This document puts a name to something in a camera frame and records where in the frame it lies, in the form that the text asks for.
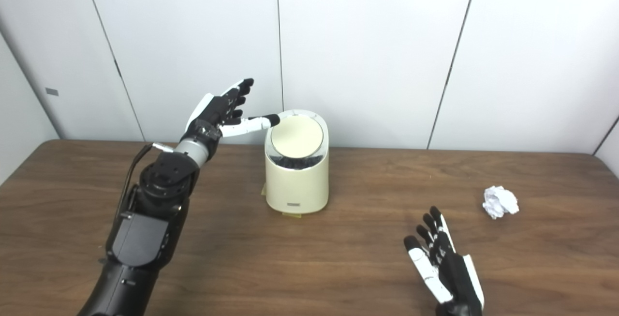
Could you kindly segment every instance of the robotic hand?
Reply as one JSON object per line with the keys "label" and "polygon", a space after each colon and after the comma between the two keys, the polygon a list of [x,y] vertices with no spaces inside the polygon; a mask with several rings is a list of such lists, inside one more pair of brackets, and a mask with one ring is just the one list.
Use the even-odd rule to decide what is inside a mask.
{"label": "robotic hand", "polygon": [[246,135],[279,124],[277,114],[241,118],[243,111],[237,109],[245,103],[245,96],[254,85],[254,79],[246,78],[232,85],[221,96],[207,93],[195,107],[181,138],[194,139],[206,146],[207,160],[213,157],[222,137]]}
{"label": "robotic hand", "polygon": [[425,239],[427,248],[416,237],[404,238],[404,246],[425,284],[434,294],[437,316],[482,316],[484,293],[477,278],[471,256],[456,253],[447,223],[435,206],[424,214],[424,226],[417,233]]}
{"label": "robotic hand", "polygon": [[[200,168],[213,157],[219,140],[270,128],[280,121],[276,114],[241,118],[243,111],[237,107],[245,103],[253,84],[248,78],[221,96],[207,94],[193,111],[176,148],[152,143],[135,156],[105,245],[101,275],[78,316],[144,314],[159,271],[172,260]],[[130,188],[133,169],[152,147],[163,152]]]}

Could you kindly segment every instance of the white finger segment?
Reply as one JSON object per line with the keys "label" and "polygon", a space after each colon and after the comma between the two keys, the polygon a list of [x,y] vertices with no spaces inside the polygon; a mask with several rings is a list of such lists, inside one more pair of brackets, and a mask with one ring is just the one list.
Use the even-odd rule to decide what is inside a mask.
{"label": "white finger segment", "polygon": [[451,239],[451,234],[449,234],[449,228],[447,227],[447,222],[445,221],[445,217],[441,214],[442,227],[438,228],[438,231],[442,231],[447,234],[447,238],[449,238],[449,244],[451,244],[451,248],[453,248],[454,252],[456,248],[454,247],[454,241]]}
{"label": "white finger segment", "polygon": [[235,135],[247,135],[255,131],[270,128],[270,120],[267,118],[241,119],[237,125],[223,125],[219,128],[222,137],[233,137]]}
{"label": "white finger segment", "polygon": [[425,252],[421,248],[413,248],[409,250],[409,256],[419,271],[419,274],[424,279],[424,283],[434,295],[434,298],[436,298],[439,303],[446,303],[453,300],[454,296],[451,295],[451,292],[449,292],[438,278],[438,269],[433,267],[429,262]]}
{"label": "white finger segment", "polygon": [[484,291],[482,290],[482,285],[479,283],[479,278],[477,276],[477,270],[475,270],[475,265],[473,265],[473,259],[471,255],[465,255],[462,257],[464,259],[464,265],[466,265],[466,270],[469,272],[469,277],[471,278],[471,283],[473,283],[473,289],[475,289],[475,294],[477,294],[477,298],[479,302],[482,304],[482,310],[484,309]]}

